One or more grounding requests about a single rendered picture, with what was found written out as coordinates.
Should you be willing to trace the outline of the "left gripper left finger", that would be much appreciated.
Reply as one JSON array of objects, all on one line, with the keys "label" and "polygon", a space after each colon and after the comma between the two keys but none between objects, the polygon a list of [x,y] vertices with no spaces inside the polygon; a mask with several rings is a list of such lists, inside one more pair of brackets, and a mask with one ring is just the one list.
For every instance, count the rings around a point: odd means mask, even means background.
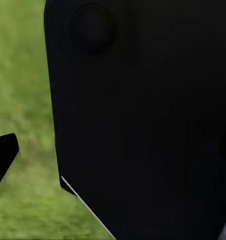
[{"label": "left gripper left finger", "polygon": [[14,133],[0,136],[0,182],[18,152],[19,145]]}]

